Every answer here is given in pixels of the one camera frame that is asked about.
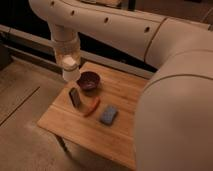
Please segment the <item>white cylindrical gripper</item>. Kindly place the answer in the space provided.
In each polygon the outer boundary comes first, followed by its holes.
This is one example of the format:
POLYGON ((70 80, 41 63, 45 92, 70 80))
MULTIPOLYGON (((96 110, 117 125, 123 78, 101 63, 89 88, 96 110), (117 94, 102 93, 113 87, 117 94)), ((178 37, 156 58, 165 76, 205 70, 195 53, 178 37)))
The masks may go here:
POLYGON ((62 59, 66 55, 70 55, 76 61, 77 64, 81 63, 80 39, 78 36, 75 36, 72 40, 65 42, 52 40, 52 46, 56 63, 59 66, 62 66, 62 59))

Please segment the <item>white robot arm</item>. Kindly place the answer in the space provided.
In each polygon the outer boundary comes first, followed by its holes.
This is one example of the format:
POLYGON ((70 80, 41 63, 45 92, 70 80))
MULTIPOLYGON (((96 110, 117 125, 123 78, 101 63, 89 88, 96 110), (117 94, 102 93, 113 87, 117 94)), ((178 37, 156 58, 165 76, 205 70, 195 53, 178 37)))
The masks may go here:
POLYGON ((134 121, 137 171, 213 171, 213 31, 192 22, 79 0, 29 0, 54 50, 83 33, 157 69, 134 121))

